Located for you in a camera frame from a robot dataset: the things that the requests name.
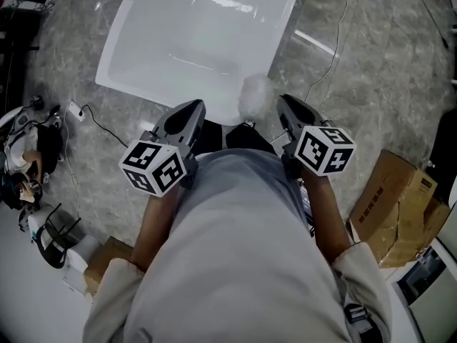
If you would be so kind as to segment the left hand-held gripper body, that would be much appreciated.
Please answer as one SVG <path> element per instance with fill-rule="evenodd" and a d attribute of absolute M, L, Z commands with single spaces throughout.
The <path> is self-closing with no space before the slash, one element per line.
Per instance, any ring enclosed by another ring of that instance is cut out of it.
<path fill-rule="evenodd" d="M 144 131 L 130 143 L 119 167 L 135 189 L 154 197 L 164 197 L 176 185 L 190 189 L 199 167 L 191 152 L 195 141 L 194 134 L 158 136 Z"/>

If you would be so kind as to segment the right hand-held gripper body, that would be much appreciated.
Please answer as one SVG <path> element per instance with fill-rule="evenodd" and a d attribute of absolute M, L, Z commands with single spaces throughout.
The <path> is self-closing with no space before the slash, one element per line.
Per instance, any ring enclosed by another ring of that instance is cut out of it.
<path fill-rule="evenodd" d="M 300 178 L 302 169 L 318 177 L 340 174 L 357 148 L 353 139 L 339 127 L 286 123 L 283 128 L 290 142 L 283 146 L 281 161 L 292 179 Z"/>

